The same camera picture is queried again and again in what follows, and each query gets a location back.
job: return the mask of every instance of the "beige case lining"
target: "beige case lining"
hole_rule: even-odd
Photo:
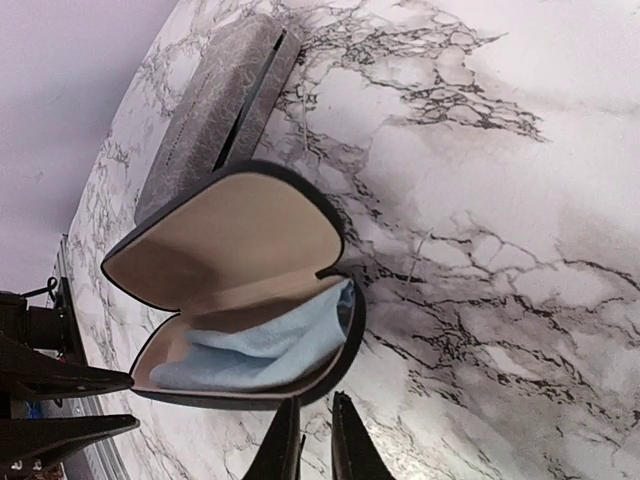
[[[144,231],[103,264],[141,301],[180,313],[167,320],[132,368],[134,390],[216,397],[279,398],[301,393],[331,370],[340,351],[293,384],[253,393],[186,392],[149,379],[184,358],[184,331],[237,332],[301,305],[343,277],[316,273],[341,253],[338,232],[297,189],[255,172],[225,177]]]

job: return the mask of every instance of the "microfiber cloth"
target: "microfiber cloth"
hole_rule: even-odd
[[[190,330],[184,360],[158,365],[151,381],[172,390],[255,391],[290,383],[346,341],[354,286],[344,280],[290,312],[237,333]]]

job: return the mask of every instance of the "white marble surface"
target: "white marble surface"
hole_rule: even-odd
[[[256,156],[351,218],[365,343],[340,384],[399,480],[640,478],[640,0],[182,0],[136,74],[70,232],[91,363],[164,315],[102,277],[216,25],[304,32]],[[241,478],[269,413],[103,398],[132,479]],[[303,478],[330,478],[329,399]]]

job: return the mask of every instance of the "open eyeglass case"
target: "open eyeglass case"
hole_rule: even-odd
[[[336,264],[343,224],[297,173],[237,161],[138,225],[102,270],[176,312],[131,367],[138,395],[187,406],[276,410],[332,390],[365,329],[365,301]]]

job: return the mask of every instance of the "white wall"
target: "white wall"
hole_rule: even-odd
[[[44,285],[101,140],[177,0],[0,0],[0,290]]]

